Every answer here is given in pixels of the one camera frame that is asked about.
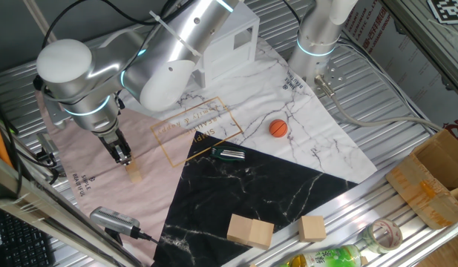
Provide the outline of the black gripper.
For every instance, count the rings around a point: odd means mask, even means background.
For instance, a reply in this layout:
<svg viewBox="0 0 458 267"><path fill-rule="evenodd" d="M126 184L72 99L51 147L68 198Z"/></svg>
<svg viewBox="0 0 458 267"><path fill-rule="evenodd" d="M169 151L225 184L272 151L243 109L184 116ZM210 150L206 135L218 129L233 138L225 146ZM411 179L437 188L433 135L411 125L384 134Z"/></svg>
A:
<svg viewBox="0 0 458 267"><path fill-rule="evenodd" d="M131 148L119 128L113 128L109 131L98 133L97 136L117 164L131 164Z"/></svg>

